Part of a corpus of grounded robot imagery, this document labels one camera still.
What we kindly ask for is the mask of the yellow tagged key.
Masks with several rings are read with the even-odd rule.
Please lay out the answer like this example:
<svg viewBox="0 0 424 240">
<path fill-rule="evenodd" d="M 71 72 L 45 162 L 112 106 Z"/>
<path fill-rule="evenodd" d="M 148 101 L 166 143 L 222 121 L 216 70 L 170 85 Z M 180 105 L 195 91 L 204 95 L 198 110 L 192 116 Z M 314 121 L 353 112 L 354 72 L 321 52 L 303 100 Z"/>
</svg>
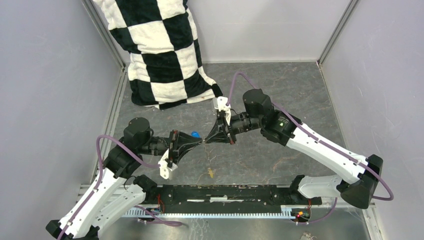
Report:
<svg viewBox="0 0 424 240">
<path fill-rule="evenodd" d="M 208 174 L 211 178 L 214 178 L 214 172 L 211 168 L 208 168 Z"/>
</svg>

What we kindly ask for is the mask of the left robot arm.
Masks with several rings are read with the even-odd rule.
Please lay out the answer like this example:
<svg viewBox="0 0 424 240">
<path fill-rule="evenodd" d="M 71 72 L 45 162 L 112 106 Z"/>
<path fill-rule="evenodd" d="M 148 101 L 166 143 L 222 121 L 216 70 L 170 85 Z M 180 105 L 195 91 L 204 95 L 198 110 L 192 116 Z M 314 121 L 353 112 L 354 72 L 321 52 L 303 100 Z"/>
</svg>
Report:
<svg viewBox="0 0 424 240">
<path fill-rule="evenodd" d="M 163 179 L 170 179 L 179 160 L 200 145 L 199 136 L 172 130 L 169 137 L 154 136 L 146 118 L 132 119 L 119 140 L 100 135 L 101 139 L 116 144 L 105 159 L 99 159 L 99 174 L 76 205 L 61 219 L 51 220 L 46 231 L 57 240 L 98 240 L 105 230 L 137 204 L 153 203 L 157 198 L 157 184 L 145 175 L 120 196 L 110 197 L 140 166 L 159 169 Z"/>
</svg>

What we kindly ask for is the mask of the metal key organizer plate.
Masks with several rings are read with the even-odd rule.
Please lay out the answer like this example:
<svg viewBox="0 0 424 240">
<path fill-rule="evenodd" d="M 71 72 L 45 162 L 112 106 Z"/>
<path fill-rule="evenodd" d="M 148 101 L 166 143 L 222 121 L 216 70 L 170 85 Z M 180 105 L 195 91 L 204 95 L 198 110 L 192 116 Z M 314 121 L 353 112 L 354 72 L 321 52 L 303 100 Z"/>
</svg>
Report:
<svg viewBox="0 0 424 240">
<path fill-rule="evenodd" d="M 208 146 L 205 142 L 205 140 L 202 141 L 202 146 L 204 148 L 204 152 L 205 152 L 205 165 L 207 167 L 207 173 L 208 173 L 208 168 L 211 168 L 211 163 L 210 163 L 210 156 L 209 156 L 209 151 L 208 151 Z"/>
</svg>

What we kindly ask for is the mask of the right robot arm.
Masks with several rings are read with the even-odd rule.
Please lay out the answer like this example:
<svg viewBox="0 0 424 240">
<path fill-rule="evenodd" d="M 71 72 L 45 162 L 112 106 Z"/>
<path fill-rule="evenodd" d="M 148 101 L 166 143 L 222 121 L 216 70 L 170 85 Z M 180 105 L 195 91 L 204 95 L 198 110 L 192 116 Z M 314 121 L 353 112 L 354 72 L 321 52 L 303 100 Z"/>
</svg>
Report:
<svg viewBox="0 0 424 240">
<path fill-rule="evenodd" d="M 260 130 L 267 140 L 299 151 L 334 172 L 313 177 L 298 175 L 289 189 L 289 199 L 302 204 L 312 198 L 342 198 L 359 209 L 367 209 L 381 183 L 383 159 L 347 150 L 312 130 L 299 118 L 275 109 L 271 98 L 261 89 L 251 89 L 242 96 L 245 111 L 232 114 L 228 98 L 213 100 L 216 121 L 205 143 L 235 144 L 237 134 Z"/>
</svg>

